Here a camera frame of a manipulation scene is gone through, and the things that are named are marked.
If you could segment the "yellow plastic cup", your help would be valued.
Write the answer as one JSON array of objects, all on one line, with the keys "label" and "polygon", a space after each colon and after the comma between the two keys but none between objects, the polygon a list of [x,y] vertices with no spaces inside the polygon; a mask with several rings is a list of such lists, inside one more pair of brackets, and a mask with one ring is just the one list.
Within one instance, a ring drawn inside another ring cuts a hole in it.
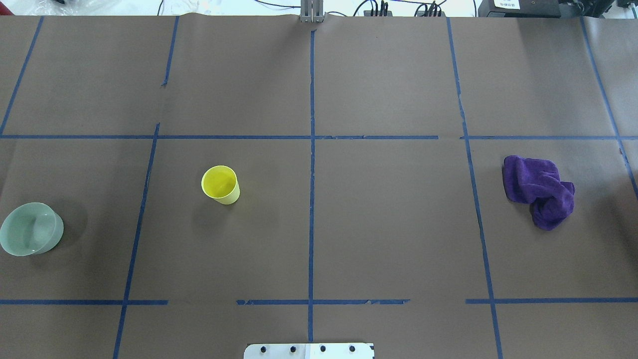
[{"label": "yellow plastic cup", "polygon": [[241,195],[235,171],[223,165],[214,166],[203,173],[201,190],[207,197],[223,205],[237,202]]}]

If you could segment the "white pedestal mount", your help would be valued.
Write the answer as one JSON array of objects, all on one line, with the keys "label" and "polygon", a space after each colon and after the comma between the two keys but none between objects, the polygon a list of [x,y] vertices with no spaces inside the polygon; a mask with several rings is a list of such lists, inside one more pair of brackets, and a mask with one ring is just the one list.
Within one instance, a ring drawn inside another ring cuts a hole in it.
[{"label": "white pedestal mount", "polygon": [[244,350],[244,359],[374,359],[369,343],[287,343],[253,344]]}]

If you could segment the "purple cloth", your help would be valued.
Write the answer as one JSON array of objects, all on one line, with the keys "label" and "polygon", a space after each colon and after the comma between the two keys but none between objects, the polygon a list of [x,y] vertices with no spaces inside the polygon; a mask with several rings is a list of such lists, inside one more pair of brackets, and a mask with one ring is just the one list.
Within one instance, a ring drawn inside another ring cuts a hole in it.
[{"label": "purple cloth", "polygon": [[552,161],[510,155],[503,160],[502,179],[508,200],[528,204],[542,230],[555,229],[574,211],[576,187],[561,180]]}]

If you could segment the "aluminium frame post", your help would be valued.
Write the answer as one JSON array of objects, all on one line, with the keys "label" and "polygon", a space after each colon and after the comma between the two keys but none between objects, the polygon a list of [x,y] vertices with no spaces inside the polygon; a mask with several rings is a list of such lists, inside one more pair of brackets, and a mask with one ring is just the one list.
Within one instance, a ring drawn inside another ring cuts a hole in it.
[{"label": "aluminium frame post", "polygon": [[301,0],[300,21],[303,23],[322,23],[325,20],[323,0]]}]

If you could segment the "black power strip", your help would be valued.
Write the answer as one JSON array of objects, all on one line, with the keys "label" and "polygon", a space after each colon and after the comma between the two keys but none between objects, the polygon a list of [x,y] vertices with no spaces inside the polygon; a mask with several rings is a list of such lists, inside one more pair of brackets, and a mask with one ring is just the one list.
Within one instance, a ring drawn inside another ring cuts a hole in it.
[{"label": "black power strip", "polygon": [[388,16],[393,16],[392,11],[390,11],[389,9],[379,9],[379,10],[364,10],[364,16],[366,17],[375,17],[375,16],[381,16],[381,17],[388,17]]}]

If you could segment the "black box device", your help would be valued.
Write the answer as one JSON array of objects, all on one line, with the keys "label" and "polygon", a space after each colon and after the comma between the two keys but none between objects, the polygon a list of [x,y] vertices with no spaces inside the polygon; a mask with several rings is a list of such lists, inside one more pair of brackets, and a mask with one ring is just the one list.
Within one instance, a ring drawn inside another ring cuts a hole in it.
[{"label": "black box device", "polygon": [[483,0],[479,17],[503,18],[600,18],[615,0]]}]

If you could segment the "pale green plastic bowl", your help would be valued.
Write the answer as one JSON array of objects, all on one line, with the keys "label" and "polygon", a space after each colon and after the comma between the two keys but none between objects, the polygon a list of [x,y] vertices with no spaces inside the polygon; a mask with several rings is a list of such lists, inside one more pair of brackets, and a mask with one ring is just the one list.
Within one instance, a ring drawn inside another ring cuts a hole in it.
[{"label": "pale green plastic bowl", "polygon": [[47,204],[31,202],[14,209],[1,225],[2,249],[14,256],[44,254],[61,241],[62,218]]}]

